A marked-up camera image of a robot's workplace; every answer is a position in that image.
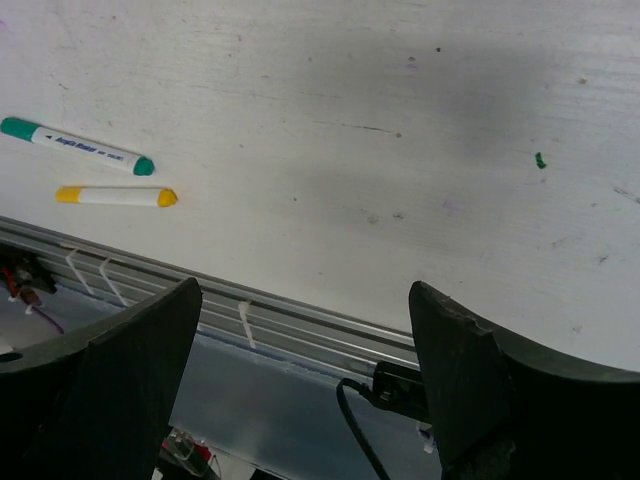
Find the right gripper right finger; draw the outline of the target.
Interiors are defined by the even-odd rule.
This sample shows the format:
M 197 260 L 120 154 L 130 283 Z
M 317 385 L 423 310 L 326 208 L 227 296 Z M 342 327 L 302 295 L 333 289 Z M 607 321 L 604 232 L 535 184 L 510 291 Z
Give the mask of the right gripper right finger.
M 502 328 L 423 282 L 409 312 L 446 479 L 635 479 L 639 376 Z

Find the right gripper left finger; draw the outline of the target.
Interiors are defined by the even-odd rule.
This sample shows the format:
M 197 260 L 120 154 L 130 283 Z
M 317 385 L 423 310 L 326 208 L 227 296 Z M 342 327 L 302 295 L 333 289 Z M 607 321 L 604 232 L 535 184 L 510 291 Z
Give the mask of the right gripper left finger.
M 199 322 L 188 278 L 1 357 L 4 479 L 149 479 Z

